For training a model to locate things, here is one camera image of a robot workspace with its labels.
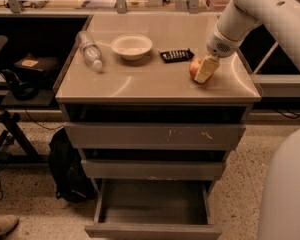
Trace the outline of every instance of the workbench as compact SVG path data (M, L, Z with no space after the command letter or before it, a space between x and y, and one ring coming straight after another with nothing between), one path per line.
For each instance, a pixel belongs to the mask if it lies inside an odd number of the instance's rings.
M159 51L205 50L215 13L95 13L88 31L104 73L85 65L76 50L56 94L65 128L98 191L91 237L217 239L207 198L245 118L261 99L235 54L205 84L189 62L165 64ZM153 47L126 61L109 46L138 33Z

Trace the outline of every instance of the terrazzo floor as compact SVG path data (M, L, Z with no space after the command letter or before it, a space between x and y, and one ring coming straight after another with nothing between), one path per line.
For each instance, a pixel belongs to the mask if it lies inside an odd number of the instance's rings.
M40 154L48 154L50 142L60 122L20 122L30 142ZM239 146L231 152L222 178L209 196L209 206L219 240L255 240L263 182L270 158L291 133L300 128L298 120L279 115L253 117ZM4 149L22 154L15 143ZM7 240L88 240L85 225L93 223L95 201L80 204L55 198L55 184L48 165L10 164L0 166L3 198L0 214L15 214L17 228Z

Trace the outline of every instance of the foot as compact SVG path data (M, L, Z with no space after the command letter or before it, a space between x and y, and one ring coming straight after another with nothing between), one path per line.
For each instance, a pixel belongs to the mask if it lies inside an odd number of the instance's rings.
M0 236L13 230L18 221L18 217L14 215L0 215Z

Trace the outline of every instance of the black backpack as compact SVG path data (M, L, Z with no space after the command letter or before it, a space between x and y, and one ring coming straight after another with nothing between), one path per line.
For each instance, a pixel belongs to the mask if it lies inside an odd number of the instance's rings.
M56 198L72 203L95 199L92 182L81 166L81 157L73 148L64 128L56 132L49 144L49 168L57 185Z

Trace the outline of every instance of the clear water bottle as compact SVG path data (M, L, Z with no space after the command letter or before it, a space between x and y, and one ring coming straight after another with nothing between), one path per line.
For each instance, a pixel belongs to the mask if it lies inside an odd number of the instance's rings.
M80 31L77 38L86 64L97 72L103 72L102 54L92 36L87 31Z

